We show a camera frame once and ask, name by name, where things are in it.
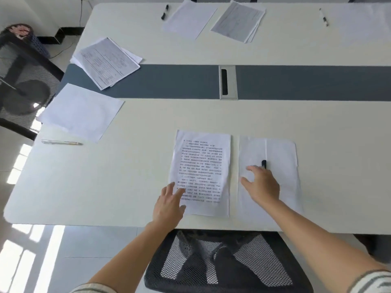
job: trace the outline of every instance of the hand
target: hand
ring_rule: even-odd
[[[179,221],[183,218],[186,206],[180,206],[182,194],[186,191],[179,188],[175,194],[172,194],[175,182],[172,182],[161,190],[161,195],[153,209],[153,222],[161,228],[166,228],[167,233],[177,227]]]
[[[280,185],[274,179],[271,171],[258,166],[248,166],[246,169],[254,173],[254,182],[251,183],[242,177],[241,183],[253,201],[261,207],[277,202],[280,196]]]

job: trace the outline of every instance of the person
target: person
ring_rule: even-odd
[[[368,254],[296,213],[279,200],[280,186],[268,169],[248,166],[254,182],[241,178],[251,198],[280,226],[332,293],[391,292],[391,272]],[[179,206],[185,189],[173,194],[174,183],[161,190],[153,220],[144,231],[98,271],[78,293],[134,293],[152,256],[183,217]]]

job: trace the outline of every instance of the white table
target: white table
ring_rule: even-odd
[[[391,44],[346,47],[335,28],[324,27],[319,6],[327,15],[335,4],[263,4],[267,13],[250,44],[209,32],[228,4],[196,41],[160,30],[164,6],[99,4],[76,50],[109,36],[143,63],[391,66]],[[8,221],[144,226],[168,182],[175,132],[187,129],[233,135],[231,216],[187,216],[180,228],[273,230],[236,217],[238,137],[248,135],[296,142],[306,217],[331,232],[391,234],[391,102],[125,100],[98,144],[43,125],[6,206]]]

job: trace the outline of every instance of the person's left hand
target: person's left hand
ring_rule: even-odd
[[[186,206],[180,206],[182,194],[186,191],[184,188],[179,188],[175,194],[172,194],[175,182],[172,182],[161,190],[161,195],[153,209],[153,222],[167,229],[167,232],[172,231],[177,227],[179,221],[183,218]]]

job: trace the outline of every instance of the black mesh chair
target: black mesh chair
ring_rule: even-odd
[[[9,32],[0,35],[0,126],[34,140],[37,111],[46,107],[64,72]]]
[[[175,229],[154,254],[144,282],[167,293],[313,293],[277,232]]]

